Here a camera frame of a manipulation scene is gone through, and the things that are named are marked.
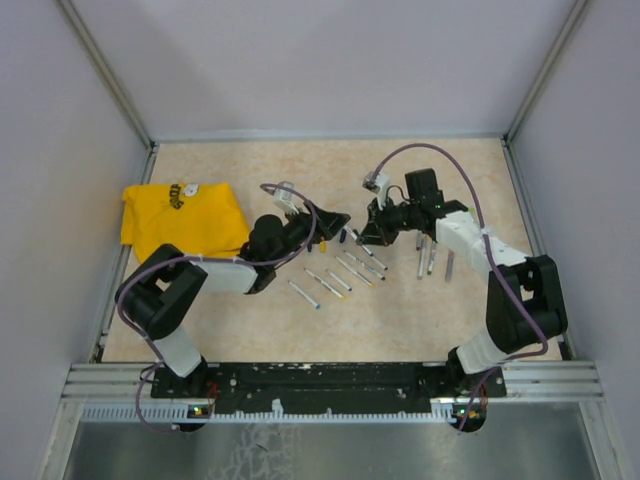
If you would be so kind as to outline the navy capped white marker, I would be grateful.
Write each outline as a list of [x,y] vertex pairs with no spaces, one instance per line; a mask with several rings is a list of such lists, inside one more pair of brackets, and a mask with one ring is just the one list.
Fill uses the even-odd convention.
[[368,256],[373,256],[373,252],[366,245],[363,244],[362,239],[356,230],[352,229],[349,226],[345,226],[344,229],[346,230],[348,235],[353,239],[353,241],[356,243],[357,246],[359,246]]

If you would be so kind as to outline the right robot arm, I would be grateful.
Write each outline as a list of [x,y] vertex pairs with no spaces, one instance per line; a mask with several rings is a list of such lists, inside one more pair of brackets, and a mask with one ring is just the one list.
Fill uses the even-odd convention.
[[485,326],[452,350],[448,387],[470,395],[482,372],[533,344],[562,335],[568,320],[557,265],[547,255],[528,256],[488,230],[458,200],[446,200],[435,171],[405,175],[408,198],[388,198],[390,179],[369,173],[363,187],[376,195],[367,207],[367,223],[358,236],[363,245],[389,246],[404,231],[419,231],[467,262],[487,282]]

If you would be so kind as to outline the dark blue capped marker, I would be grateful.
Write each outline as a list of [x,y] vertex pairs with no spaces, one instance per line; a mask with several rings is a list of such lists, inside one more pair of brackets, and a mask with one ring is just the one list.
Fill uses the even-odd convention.
[[379,278],[382,281],[386,280],[386,277],[384,274],[382,274],[380,271],[376,270],[374,267],[370,266],[369,264],[367,264],[365,261],[363,261],[362,259],[360,259],[359,257],[357,257],[356,255],[352,254],[351,252],[348,252],[346,250],[343,250],[343,253],[351,260],[353,260],[354,262],[356,262],[359,266],[361,266],[362,268],[364,268],[365,270],[367,270],[368,272],[370,272],[371,274],[375,275],[377,278]]

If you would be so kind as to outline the yellow capped clear pen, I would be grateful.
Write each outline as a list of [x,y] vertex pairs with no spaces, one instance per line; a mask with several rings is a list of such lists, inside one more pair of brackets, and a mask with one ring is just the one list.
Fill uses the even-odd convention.
[[353,267],[352,265],[350,265],[349,263],[347,263],[345,260],[343,260],[342,258],[340,258],[339,256],[334,256],[335,260],[342,265],[347,271],[349,271],[352,275],[354,275],[356,278],[358,278],[360,281],[362,281],[364,284],[366,284],[368,287],[373,288],[374,284],[364,275],[362,275],[358,270],[355,269],[355,267]]

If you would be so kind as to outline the blue eraser-cap white marker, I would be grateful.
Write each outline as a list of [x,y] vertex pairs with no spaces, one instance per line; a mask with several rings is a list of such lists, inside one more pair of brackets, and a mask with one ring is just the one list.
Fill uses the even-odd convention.
[[325,271],[332,279],[334,279],[345,290],[347,290],[349,292],[353,291],[352,287],[345,280],[343,280],[341,277],[339,277],[335,272],[333,272],[330,269],[326,269]]

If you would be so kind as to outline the black eraser-cap white marker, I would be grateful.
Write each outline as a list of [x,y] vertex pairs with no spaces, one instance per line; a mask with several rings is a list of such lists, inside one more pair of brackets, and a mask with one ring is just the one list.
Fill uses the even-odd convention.
[[382,260],[380,260],[371,250],[364,248],[364,251],[368,255],[368,257],[378,266],[380,266],[384,271],[388,270],[388,266]]

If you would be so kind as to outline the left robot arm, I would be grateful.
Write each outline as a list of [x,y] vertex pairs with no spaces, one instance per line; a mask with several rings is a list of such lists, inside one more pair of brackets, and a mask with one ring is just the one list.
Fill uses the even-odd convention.
[[277,268],[308,246],[332,239],[351,220],[347,213],[306,207],[284,219],[259,217],[235,257],[191,256],[163,244],[117,290],[121,319],[148,343],[184,395],[197,396],[208,384],[205,360],[181,327],[200,291],[257,294],[276,278]]

